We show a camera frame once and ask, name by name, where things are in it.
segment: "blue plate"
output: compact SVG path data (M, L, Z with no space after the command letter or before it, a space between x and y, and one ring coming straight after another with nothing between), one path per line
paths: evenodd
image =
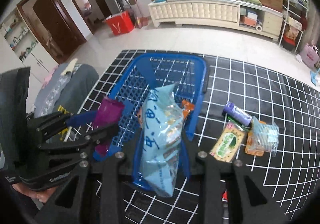
M154 0L154 3L158 3L158 2L164 2L165 0Z

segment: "toilet paper roll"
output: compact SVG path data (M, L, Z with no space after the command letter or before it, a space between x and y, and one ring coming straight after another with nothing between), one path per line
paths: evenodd
M257 30L258 32L261 32L261 31L262 31L262 26L261 26L260 24L257 24L257 25L256 25L256 30Z

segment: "yellow biscuit package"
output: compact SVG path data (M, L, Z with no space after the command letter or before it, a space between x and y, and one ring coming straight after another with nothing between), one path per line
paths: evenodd
M223 162L231 162L236 155L246 132L242 127L228 121L210 155Z

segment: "purple snack package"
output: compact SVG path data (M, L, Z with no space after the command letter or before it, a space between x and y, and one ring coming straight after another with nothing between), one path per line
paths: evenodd
M118 122L123 109L124 104L122 102L104 97L97 111L96 118L94 119L93 129ZM109 150L110 144L111 140L108 140L103 144L99 144L95 147L95 151L100 156L105 156Z

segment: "hand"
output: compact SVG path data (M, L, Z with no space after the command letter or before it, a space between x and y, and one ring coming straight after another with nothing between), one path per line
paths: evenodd
M40 202L46 203L47 200L50 198L50 196L55 192L55 190L57 189L58 186L52 187L50 189L47 189L46 191L41 191L41 192L31 191L22 182L21 183L12 184L12 187L16 191L18 191L18 192L20 192L20 193L22 193L22 194L24 194L24 195L26 195L26 196L28 196L28 197L30 197L32 199L38 199Z

